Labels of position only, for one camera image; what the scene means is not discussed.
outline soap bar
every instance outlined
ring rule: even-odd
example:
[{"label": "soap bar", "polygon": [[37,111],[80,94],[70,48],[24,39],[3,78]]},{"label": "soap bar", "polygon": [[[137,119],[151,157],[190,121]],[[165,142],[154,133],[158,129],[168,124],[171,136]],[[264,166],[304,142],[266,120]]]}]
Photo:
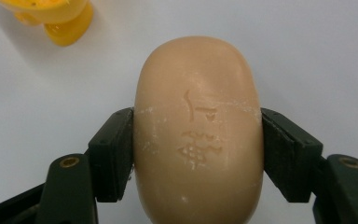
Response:
[{"label": "soap bar", "polygon": [[147,58],[133,123],[136,183],[153,223],[245,223],[263,177],[249,65],[227,42],[169,41]]}]

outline screw hole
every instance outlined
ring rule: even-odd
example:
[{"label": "screw hole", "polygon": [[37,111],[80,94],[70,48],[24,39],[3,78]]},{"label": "screw hole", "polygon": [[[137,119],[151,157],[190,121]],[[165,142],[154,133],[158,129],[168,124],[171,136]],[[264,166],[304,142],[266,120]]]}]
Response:
[{"label": "screw hole", "polygon": [[348,157],[341,157],[338,160],[347,167],[358,169],[358,161],[354,159]]},{"label": "screw hole", "polygon": [[77,165],[80,162],[80,159],[77,157],[68,157],[60,161],[60,166],[62,168],[69,168]]}]

